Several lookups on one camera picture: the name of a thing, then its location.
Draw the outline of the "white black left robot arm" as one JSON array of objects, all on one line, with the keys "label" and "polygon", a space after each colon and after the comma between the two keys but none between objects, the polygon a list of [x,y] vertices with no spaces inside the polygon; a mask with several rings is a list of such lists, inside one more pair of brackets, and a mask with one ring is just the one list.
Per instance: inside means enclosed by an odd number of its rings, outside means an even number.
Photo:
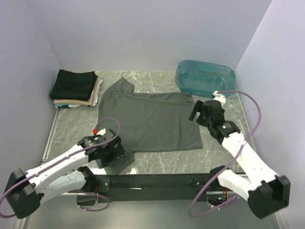
[{"label": "white black left robot arm", "polygon": [[101,130],[82,138],[77,144],[55,159],[24,172],[11,173],[2,199],[7,200],[18,219],[26,218],[41,204],[70,191],[97,194],[96,175],[85,166],[96,161],[99,168],[110,167],[118,174],[124,168],[127,153],[117,133]]}]

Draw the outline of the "grey t shirt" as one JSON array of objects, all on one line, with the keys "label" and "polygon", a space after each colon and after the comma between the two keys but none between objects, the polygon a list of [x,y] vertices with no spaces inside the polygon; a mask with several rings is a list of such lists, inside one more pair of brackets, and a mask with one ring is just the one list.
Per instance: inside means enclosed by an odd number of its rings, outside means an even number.
[{"label": "grey t shirt", "polygon": [[188,120],[194,99],[181,92],[137,93],[125,78],[103,93],[98,105],[100,128],[117,131],[128,156],[113,174],[180,174],[191,171],[193,152],[202,149],[199,126]]}]

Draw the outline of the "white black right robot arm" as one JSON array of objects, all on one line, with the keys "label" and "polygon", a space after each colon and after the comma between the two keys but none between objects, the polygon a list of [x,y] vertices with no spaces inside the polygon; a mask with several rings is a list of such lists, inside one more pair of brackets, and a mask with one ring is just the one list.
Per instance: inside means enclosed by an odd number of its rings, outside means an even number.
[{"label": "white black right robot arm", "polygon": [[223,167],[209,178],[214,190],[225,187],[245,199],[252,213],[259,219],[288,207],[290,180],[273,171],[247,143],[243,133],[232,121],[224,118],[223,103],[217,98],[196,101],[189,120],[204,126],[218,143],[236,159],[247,178]]}]

